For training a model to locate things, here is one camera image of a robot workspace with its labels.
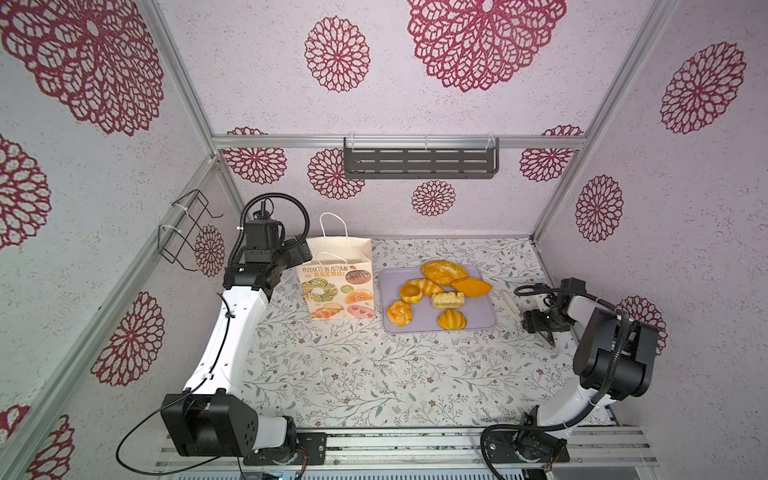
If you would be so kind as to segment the printed white paper bag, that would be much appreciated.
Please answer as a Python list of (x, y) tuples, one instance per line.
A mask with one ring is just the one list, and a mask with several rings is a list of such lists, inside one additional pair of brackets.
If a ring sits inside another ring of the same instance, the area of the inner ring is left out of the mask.
[(315, 321), (375, 317), (372, 240), (349, 234), (337, 214), (319, 216), (320, 234), (307, 240), (312, 259), (297, 268), (298, 281)]

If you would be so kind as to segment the cream bread tongs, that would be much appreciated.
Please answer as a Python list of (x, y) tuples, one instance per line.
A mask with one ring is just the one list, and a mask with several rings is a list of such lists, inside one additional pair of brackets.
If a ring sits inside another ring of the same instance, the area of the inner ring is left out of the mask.
[[(505, 291), (501, 292), (502, 299), (504, 300), (505, 304), (508, 306), (508, 308), (516, 314), (520, 319), (523, 319), (523, 314), (521, 310), (518, 308), (517, 304), (514, 302), (512, 297)], [(554, 337), (550, 332), (539, 332), (538, 330), (534, 330), (536, 334), (541, 336), (547, 344), (552, 348), (556, 348), (556, 344), (554, 341)]]

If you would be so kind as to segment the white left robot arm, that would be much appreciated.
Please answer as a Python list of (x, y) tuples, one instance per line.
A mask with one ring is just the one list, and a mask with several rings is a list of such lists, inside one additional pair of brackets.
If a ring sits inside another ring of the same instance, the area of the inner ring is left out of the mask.
[(245, 401), (244, 362), (253, 331), (266, 318), (267, 306), (284, 270), (312, 259), (304, 240), (245, 255), (225, 270), (221, 307), (206, 349), (178, 394), (168, 394), (160, 415), (183, 457), (261, 455), (289, 463), (309, 454), (290, 416), (265, 416)]

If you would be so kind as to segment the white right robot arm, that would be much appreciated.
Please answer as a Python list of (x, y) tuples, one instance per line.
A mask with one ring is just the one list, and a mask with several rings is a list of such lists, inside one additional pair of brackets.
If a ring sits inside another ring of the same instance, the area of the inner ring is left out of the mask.
[(496, 424), (480, 434), (479, 449), (495, 464), (567, 462), (574, 428), (593, 410), (644, 395), (652, 380), (659, 329), (595, 297), (562, 294), (565, 319), (584, 327), (573, 357), (574, 377), (518, 424)]

